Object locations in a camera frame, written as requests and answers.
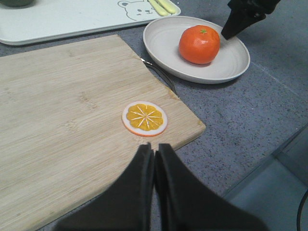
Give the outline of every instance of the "plate rim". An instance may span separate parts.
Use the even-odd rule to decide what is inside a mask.
[[[176,77],[179,77],[181,79],[184,79],[186,81],[190,81],[190,82],[195,82],[195,83],[202,83],[202,84],[218,84],[218,83],[224,83],[224,82],[228,82],[228,81],[231,81],[235,78],[238,78],[239,76],[241,76],[250,66],[250,62],[251,62],[251,59],[250,59],[250,53],[249,53],[249,50],[247,49],[247,47],[245,46],[245,44],[239,39],[237,38],[236,36],[234,36],[233,38],[231,39],[235,39],[237,40],[237,42],[240,43],[241,47],[244,49],[245,51],[245,54],[247,55],[247,64],[245,66],[245,68],[239,72],[238,74],[235,74],[235,75],[232,75],[232,76],[229,76],[229,77],[225,77],[225,78],[211,78],[211,79],[208,79],[208,78],[201,78],[199,76],[194,76],[194,75],[188,75],[186,73],[183,73],[181,71],[178,71],[170,66],[168,66],[167,64],[163,63],[160,59],[157,58],[157,56],[151,51],[151,49],[149,49],[149,45],[147,44],[147,40],[146,40],[146,33],[147,31],[149,30],[149,28],[157,23],[158,21],[161,21],[161,20],[170,20],[170,19],[174,19],[174,18],[181,18],[181,19],[189,19],[189,20],[198,20],[200,22],[206,22],[207,24],[212,24],[214,26],[217,26],[219,27],[220,29],[222,29],[221,26],[213,23],[213,22],[210,22],[210,21],[207,21],[207,20],[204,20],[204,19],[201,19],[201,18],[196,18],[196,17],[190,17],[190,16],[181,16],[181,15],[175,15],[175,16],[170,16],[170,17],[166,17],[166,18],[158,18],[158,19],[155,19],[153,21],[151,21],[144,29],[143,31],[143,43],[145,45],[145,48],[147,50],[147,52],[149,53],[149,55],[154,59],[155,62],[157,62],[157,64],[159,66],[161,66],[163,69],[168,69],[166,71],[172,71],[172,74],[175,75]]]

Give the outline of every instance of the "white tray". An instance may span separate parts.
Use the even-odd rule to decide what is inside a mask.
[[[180,14],[177,9],[174,15]],[[24,45],[142,25],[160,17],[147,0],[36,0],[14,8],[0,4],[0,42]]]

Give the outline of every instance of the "orange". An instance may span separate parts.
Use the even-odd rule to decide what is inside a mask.
[[[136,101],[130,103],[123,111],[124,126],[139,136],[156,136],[167,127],[167,115],[154,103]]]
[[[194,64],[207,64],[213,61],[219,47],[220,38],[217,31],[203,25],[186,29],[179,42],[181,56]]]

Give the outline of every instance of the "green object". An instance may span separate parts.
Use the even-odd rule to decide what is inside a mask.
[[[33,2],[34,0],[0,0],[0,3],[6,6],[26,6]]]

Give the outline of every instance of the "orange segment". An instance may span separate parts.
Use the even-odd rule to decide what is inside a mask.
[[[137,101],[130,103],[122,114],[125,127],[140,136],[156,136],[167,127],[167,116],[154,103]]]

